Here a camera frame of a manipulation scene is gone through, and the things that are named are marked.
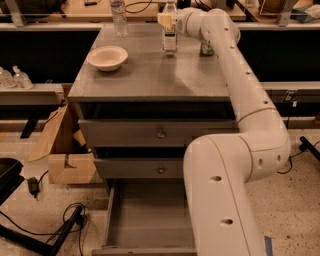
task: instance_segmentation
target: white bowl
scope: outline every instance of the white bowl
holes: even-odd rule
[[[113,71],[118,69],[127,58],[127,51],[121,47],[102,46],[89,52],[87,61],[101,71]]]

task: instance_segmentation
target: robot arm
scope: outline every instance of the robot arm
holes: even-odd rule
[[[200,137],[185,153],[184,180],[197,253],[265,256],[244,184],[285,164],[290,154],[286,127],[239,51],[240,32],[224,11],[179,10],[177,29],[210,42],[215,50],[240,131]]]

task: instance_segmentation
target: speckled floor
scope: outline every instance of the speckled floor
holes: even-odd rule
[[[23,122],[0,122],[0,157],[20,160],[24,165],[22,175],[26,179],[33,176],[39,179],[47,171],[48,158],[27,161],[40,134],[39,127],[29,139],[21,140],[23,125]],[[291,120],[290,127],[292,155],[300,152],[300,136],[305,136],[311,143],[320,140],[320,126],[313,125],[310,120]],[[274,256],[320,255],[320,164],[310,152],[294,157],[293,168],[288,174],[275,174],[246,186],[257,223],[261,231],[272,238]],[[99,249],[105,232],[108,203],[103,184],[53,185],[49,184],[46,175],[40,188],[36,200],[29,194],[27,182],[23,182],[1,206],[1,211],[27,230],[52,232],[62,224],[62,215],[68,205],[81,202],[88,215],[88,224],[81,235],[83,254],[91,255],[92,249]],[[15,229],[3,216],[0,216],[0,223]],[[46,237],[36,238],[46,241]],[[80,255],[78,239],[78,233],[70,234],[58,255]],[[0,255],[37,254],[1,239]]]

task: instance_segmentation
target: brown box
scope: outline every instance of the brown box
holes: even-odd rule
[[[29,161],[49,156],[49,181],[52,184],[101,183],[93,155],[76,153],[78,149],[73,140],[74,130],[68,105],[52,112]]]

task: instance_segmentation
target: drawer handle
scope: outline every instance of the drawer handle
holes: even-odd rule
[[[158,168],[158,173],[159,174],[164,174],[166,172],[166,169],[163,168],[162,166]]]
[[[167,135],[162,130],[159,130],[157,136],[159,139],[164,139]]]

